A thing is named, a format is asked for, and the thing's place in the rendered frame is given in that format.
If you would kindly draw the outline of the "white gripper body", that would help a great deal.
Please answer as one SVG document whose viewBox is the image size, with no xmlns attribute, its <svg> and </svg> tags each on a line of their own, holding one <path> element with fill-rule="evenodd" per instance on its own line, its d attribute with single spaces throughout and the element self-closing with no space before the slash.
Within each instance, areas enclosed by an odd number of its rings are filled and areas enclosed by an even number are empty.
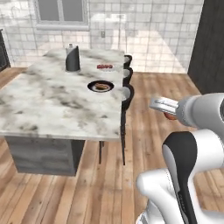
<svg viewBox="0 0 224 224">
<path fill-rule="evenodd" d="M 176 109 L 179 106 L 178 101 L 174 101 L 165 97 L 152 97 L 150 99 L 150 108 L 171 115 L 176 115 Z"/>
</svg>

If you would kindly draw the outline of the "orange-red round fruit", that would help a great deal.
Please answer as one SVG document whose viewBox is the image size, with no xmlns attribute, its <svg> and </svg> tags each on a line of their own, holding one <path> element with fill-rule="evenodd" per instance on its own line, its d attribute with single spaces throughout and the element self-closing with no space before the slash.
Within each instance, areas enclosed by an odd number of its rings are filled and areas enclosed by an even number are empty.
<svg viewBox="0 0 224 224">
<path fill-rule="evenodd" d="M 171 115 L 171 114 L 169 114 L 169 113 L 165 113 L 164 112 L 164 116 L 167 118 L 167 119 L 169 119 L 169 120 L 177 120 L 177 117 L 175 116 L 175 115 Z"/>
</svg>

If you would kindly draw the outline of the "red and white plate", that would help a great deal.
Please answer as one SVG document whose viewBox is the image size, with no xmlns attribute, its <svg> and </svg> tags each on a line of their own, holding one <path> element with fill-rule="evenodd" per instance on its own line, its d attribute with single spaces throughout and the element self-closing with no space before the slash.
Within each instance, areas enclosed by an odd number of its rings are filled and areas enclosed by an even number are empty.
<svg viewBox="0 0 224 224">
<path fill-rule="evenodd" d="M 101 70 L 103 72 L 112 72 L 114 67 L 110 64 L 100 64 L 96 67 L 98 70 Z"/>
</svg>

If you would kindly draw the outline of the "black round plate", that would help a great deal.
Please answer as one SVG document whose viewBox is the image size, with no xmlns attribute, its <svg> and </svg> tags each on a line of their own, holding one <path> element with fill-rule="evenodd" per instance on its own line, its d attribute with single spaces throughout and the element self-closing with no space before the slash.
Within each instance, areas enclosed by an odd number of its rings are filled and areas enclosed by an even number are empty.
<svg viewBox="0 0 224 224">
<path fill-rule="evenodd" d="M 96 83 L 101 83 L 101 84 L 105 84 L 108 86 L 108 89 L 107 90 L 97 90 L 96 87 L 95 87 L 95 84 Z M 108 92 L 110 90 L 112 90 L 114 88 L 114 84 L 112 82 L 109 82 L 109 81 L 106 81 L 106 80 L 95 80 L 95 81 L 92 81 L 90 83 L 87 84 L 87 88 L 93 92 L 96 92 L 96 93 L 105 93 L 105 92 Z"/>
</svg>

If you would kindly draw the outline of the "grey island counter base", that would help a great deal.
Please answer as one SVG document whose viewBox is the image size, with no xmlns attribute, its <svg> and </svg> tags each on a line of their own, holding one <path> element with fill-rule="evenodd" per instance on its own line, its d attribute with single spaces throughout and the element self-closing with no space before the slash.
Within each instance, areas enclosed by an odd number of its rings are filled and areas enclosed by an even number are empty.
<svg viewBox="0 0 224 224">
<path fill-rule="evenodd" d="M 7 136 L 5 138 L 18 172 L 74 176 L 84 140 Z"/>
</svg>

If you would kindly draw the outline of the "black bar stool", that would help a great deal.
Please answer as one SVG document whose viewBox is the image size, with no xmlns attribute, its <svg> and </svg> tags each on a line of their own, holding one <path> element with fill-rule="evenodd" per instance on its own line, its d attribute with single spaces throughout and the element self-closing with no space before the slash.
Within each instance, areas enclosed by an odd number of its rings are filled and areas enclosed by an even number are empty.
<svg viewBox="0 0 224 224">
<path fill-rule="evenodd" d="M 133 74 L 133 69 L 131 67 L 124 68 L 123 69 L 123 79 L 122 79 L 122 84 L 127 85 L 130 83 L 130 79 Z"/>
<path fill-rule="evenodd" d="M 130 66 L 131 61 L 132 61 L 132 56 L 129 54 L 125 54 L 123 68 L 124 69 L 128 68 Z"/>
<path fill-rule="evenodd" d="M 126 112 L 130 107 L 130 103 L 133 100 L 135 90 L 130 84 L 125 84 L 122 87 L 122 113 L 121 113 L 121 143 L 122 143 L 122 162 L 125 163 L 125 125 L 126 125 Z"/>
</svg>

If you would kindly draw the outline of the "dark wood tall cabinet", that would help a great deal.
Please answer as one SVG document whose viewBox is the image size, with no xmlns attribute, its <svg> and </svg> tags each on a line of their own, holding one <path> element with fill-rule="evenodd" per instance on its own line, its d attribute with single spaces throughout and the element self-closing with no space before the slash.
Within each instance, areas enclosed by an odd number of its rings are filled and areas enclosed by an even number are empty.
<svg viewBox="0 0 224 224">
<path fill-rule="evenodd" d="M 188 75 L 202 94 L 224 92 L 224 0 L 205 0 Z"/>
</svg>

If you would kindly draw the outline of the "dark grey jug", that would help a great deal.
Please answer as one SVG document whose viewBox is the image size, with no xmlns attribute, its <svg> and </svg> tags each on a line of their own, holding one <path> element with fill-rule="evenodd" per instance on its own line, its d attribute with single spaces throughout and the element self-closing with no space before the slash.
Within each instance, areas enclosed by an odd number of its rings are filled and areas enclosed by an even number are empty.
<svg viewBox="0 0 224 224">
<path fill-rule="evenodd" d="M 66 70 L 68 72 L 78 72 L 80 69 L 79 47 L 69 44 L 66 49 Z"/>
</svg>

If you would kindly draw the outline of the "grey framed window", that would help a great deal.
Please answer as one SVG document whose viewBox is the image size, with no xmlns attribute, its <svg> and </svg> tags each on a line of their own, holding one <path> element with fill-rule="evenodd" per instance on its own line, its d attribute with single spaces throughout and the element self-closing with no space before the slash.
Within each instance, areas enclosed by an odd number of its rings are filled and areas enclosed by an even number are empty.
<svg viewBox="0 0 224 224">
<path fill-rule="evenodd" d="M 36 27 L 49 31 L 88 31 L 88 0 L 33 0 Z"/>
</svg>

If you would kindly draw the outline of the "black cabinet run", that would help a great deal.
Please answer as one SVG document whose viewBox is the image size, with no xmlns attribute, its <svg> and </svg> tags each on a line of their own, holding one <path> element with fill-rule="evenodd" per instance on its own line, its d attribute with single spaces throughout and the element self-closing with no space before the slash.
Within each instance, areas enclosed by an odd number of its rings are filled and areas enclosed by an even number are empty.
<svg viewBox="0 0 224 224">
<path fill-rule="evenodd" d="M 11 63 L 9 61 L 8 53 L 6 51 L 2 29 L 0 29 L 0 72 L 10 66 Z"/>
</svg>

